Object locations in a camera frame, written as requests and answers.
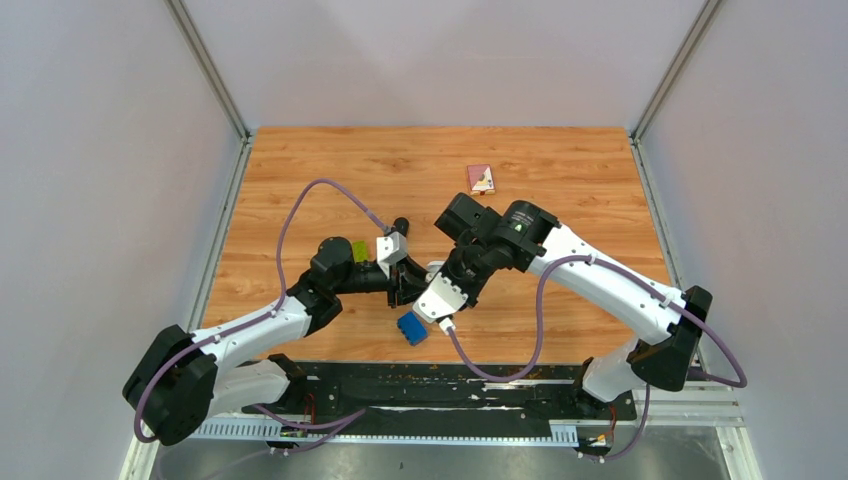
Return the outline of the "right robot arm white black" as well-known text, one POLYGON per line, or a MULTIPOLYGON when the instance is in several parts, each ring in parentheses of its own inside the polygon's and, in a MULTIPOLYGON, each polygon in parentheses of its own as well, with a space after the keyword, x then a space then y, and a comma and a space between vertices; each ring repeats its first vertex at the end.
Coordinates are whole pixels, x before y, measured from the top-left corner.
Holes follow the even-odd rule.
POLYGON ((712 301, 708 291, 651 280, 527 201, 498 213, 459 193, 435 225, 454 247, 413 304, 423 320, 452 335, 453 316, 476 305, 497 271, 529 272, 589 300, 633 333, 617 350, 584 362, 570 392, 577 413, 596 417, 620 394, 642 386, 670 392, 684 387, 712 301))

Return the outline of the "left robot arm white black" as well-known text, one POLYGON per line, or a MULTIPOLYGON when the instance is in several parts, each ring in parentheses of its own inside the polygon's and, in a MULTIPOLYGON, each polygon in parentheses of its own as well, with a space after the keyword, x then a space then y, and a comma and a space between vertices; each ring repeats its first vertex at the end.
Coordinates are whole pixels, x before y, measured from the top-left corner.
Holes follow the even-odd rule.
POLYGON ((349 240, 327 238, 298 281, 270 304, 216 327, 161 330, 122 390, 135 411, 136 437, 171 446, 229 410, 273 404, 298 411, 307 389, 295 367, 281 355, 257 355, 326 327, 342 312, 345 294, 384 292, 392 308, 410 304, 440 266, 412 260, 397 231, 378 238, 377 253, 374 261, 357 262, 349 240))

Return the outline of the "white earbud charging case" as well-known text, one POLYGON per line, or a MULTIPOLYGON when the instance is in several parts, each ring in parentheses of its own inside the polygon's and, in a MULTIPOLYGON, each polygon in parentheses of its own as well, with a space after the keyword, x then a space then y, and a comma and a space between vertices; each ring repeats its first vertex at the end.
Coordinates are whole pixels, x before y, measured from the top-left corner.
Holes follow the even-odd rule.
POLYGON ((436 277, 438 272, 441 270, 443 265, 444 265, 443 261, 429 262, 427 267, 426 267, 426 281, 431 282, 436 277))

